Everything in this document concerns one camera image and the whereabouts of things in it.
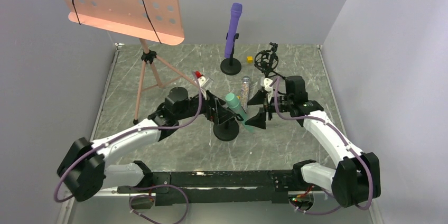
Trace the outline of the black round-base clip stand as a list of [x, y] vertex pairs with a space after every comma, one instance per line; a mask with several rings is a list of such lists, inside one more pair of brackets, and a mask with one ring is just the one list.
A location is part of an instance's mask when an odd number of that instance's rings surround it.
[[214, 124], [213, 133], [215, 137], [223, 142], [230, 142], [236, 139], [239, 134], [239, 122], [242, 122], [243, 118], [240, 115], [236, 115], [225, 121], [222, 124]]

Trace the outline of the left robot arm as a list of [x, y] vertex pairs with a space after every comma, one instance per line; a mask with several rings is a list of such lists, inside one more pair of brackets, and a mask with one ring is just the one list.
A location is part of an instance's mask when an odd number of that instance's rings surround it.
[[154, 113], [133, 127], [91, 142], [84, 137], [74, 141], [57, 169], [60, 180], [54, 200], [63, 201], [58, 197], [62, 185], [78, 202], [112, 187], [149, 189], [154, 185], [154, 174], [142, 161], [126, 165], [116, 165], [115, 162], [142, 146], [168, 138], [183, 127], [180, 120], [188, 118], [193, 122], [199, 115], [213, 123], [215, 137], [219, 140], [231, 141], [239, 133], [238, 121], [242, 117], [226, 107], [224, 100], [208, 90], [189, 97], [185, 88], [175, 87]]

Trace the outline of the mint green microphone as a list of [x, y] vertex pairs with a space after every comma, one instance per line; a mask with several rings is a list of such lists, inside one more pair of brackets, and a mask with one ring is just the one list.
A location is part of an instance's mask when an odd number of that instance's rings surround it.
[[249, 117], [243, 109], [239, 98], [237, 98], [237, 96], [233, 93], [228, 93], [225, 96], [225, 101], [227, 107], [230, 108], [235, 114], [237, 114], [237, 120], [244, 126], [246, 130], [248, 130], [250, 133], [253, 133], [254, 128], [245, 124]]

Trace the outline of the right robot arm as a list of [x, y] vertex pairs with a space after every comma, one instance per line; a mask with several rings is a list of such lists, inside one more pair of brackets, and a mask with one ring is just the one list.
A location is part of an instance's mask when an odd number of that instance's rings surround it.
[[372, 200], [381, 194], [378, 157], [366, 153], [348, 138], [329, 119], [324, 108], [308, 98], [301, 76], [285, 79], [285, 94], [278, 92], [281, 77], [262, 77], [259, 89], [248, 105], [261, 105], [259, 112], [246, 125], [266, 129], [266, 121], [277, 114], [283, 120], [294, 120], [311, 133], [324, 147], [335, 168], [314, 160], [301, 161], [292, 168], [292, 180], [298, 186], [318, 186], [330, 193], [344, 208], [356, 206], [367, 210]]

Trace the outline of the purple microphone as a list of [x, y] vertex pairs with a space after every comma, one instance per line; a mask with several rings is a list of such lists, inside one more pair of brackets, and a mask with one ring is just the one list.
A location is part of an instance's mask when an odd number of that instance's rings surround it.
[[230, 23], [226, 37], [225, 58], [230, 58], [232, 54], [235, 42], [235, 35], [237, 34], [237, 27], [241, 14], [242, 14], [242, 4], [233, 3], [230, 10]]

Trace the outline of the black round-base clamp stand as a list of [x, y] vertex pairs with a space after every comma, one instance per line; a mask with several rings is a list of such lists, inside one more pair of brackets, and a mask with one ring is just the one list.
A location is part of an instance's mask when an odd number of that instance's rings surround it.
[[232, 46], [230, 57], [223, 59], [220, 64], [221, 72], [226, 75], [229, 75], [229, 76], [237, 75], [241, 71], [240, 61], [238, 59], [234, 58], [235, 41], [237, 39], [239, 39], [239, 33], [236, 33], [234, 36], [233, 46]]

